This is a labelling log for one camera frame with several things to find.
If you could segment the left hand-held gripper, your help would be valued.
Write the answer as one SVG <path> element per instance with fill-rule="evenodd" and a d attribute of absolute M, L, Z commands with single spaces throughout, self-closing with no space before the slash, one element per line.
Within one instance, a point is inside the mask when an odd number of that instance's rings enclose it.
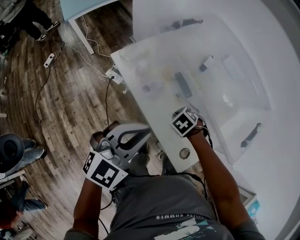
<path fill-rule="evenodd" d="M 102 188 L 115 188 L 128 176 L 129 160 L 150 134 L 148 125 L 114 121 L 105 129 L 104 138 L 90 139 L 91 150 L 82 168 L 85 177 Z"/>

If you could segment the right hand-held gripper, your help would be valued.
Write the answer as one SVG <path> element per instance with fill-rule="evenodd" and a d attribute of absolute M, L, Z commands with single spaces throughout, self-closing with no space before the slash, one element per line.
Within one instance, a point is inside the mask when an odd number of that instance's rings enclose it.
<path fill-rule="evenodd" d="M 183 107 L 172 114 L 170 126 L 180 136 L 185 137 L 198 122 L 198 115 L 188 107 Z"/>

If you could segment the person's left hand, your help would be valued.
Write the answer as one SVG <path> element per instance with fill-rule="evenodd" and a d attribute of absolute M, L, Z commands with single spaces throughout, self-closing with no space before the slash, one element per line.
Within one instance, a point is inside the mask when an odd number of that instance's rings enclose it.
<path fill-rule="evenodd" d="M 93 150 L 96 150 L 100 141 L 104 138 L 103 132 L 96 132 L 90 138 L 90 145 Z"/>

